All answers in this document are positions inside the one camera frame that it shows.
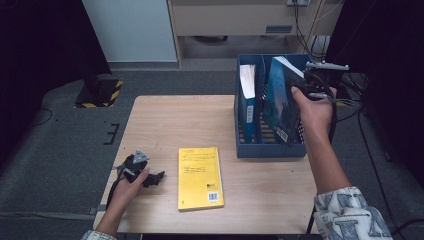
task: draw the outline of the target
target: book cover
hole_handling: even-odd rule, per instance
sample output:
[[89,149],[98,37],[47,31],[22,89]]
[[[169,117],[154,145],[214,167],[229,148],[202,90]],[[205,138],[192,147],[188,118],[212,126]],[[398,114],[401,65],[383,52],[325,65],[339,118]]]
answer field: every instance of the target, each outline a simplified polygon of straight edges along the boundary
[[224,206],[217,147],[180,148],[178,211]]
[[284,57],[274,57],[266,91],[262,119],[283,140],[292,145],[301,142],[300,117],[287,81],[303,81],[303,72]]
[[240,65],[240,83],[242,93],[240,94],[240,105],[243,117],[243,136],[246,143],[251,143],[255,131],[254,109],[255,109],[255,65]]

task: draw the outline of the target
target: black device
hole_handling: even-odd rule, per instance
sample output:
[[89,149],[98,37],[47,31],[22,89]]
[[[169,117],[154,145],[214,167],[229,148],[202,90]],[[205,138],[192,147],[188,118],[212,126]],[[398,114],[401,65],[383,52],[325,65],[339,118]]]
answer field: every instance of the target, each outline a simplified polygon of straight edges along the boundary
[[[146,168],[147,161],[150,159],[149,156],[142,153],[140,150],[137,150],[135,154],[129,155],[125,161],[117,167],[118,177],[110,189],[109,196],[107,198],[106,209],[109,207],[110,201],[112,201],[113,192],[115,191],[116,186],[118,186],[119,181],[123,178],[126,178],[130,183],[134,182],[137,179],[138,175]],[[158,185],[160,180],[165,176],[165,171],[162,171],[158,174],[151,174],[143,182],[143,187],[148,188],[150,185]]]
[[331,63],[306,63],[304,78],[285,78],[286,84],[299,88],[312,101],[323,98],[335,99],[330,87],[338,88],[345,71],[349,66],[340,66]]
[[[137,150],[135,155],[131,154],[128,156],[119,168],[123,171],[124,176],[128,179],[128,181],[132,183],[146,167],[149,159],[149,156],[145,155],[140,150]],[[165,171],[158,174],[149,173],[146,180],[143,182],[143,187],[147,188],[150,185],[158,185],[164,176]]]

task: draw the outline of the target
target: hazard stripe tape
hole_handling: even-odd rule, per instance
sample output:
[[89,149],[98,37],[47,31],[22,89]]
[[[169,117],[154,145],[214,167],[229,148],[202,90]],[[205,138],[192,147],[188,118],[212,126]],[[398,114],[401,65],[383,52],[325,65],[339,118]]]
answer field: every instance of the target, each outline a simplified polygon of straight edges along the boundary
[[82,104],[76,104],[75,107],[77,108],[96,108],[96,107],[110,107],[115,103],[116,98],[119,95],[119,92],[121,91],[121,87],[122,84],[124,82],[123,81],[118,81],[116,83],[116,87],[115,87],[115,91],[112,93],[109,102],[104,102],[104,103],[82,103]]

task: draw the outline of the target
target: right hand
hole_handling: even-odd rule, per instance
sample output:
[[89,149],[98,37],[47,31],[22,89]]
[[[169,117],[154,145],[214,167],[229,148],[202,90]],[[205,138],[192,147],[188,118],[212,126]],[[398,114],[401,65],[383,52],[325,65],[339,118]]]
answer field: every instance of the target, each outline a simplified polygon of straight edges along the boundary
[[[294,100],[299,105],[303,127],[305,129],[327,131],[333,114],[331,102],[328,99],[311,101],[297,87],[291,87],[291,91]],[[331,91],[333,91],[335,96],[336,89],[331,88]]]

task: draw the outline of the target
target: patterned sleeve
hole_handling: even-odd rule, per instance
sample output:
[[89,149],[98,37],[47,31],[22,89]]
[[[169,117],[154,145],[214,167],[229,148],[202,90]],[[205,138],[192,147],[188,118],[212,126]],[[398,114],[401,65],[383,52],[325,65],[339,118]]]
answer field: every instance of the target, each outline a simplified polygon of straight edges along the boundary
[[84,234],[81,240],[116,240],[116,238],[105,233],[90,230]]
[[324,239],[392,239],[380,212],[368,206],[356,187],[316,196],[315,209],[315,222]]

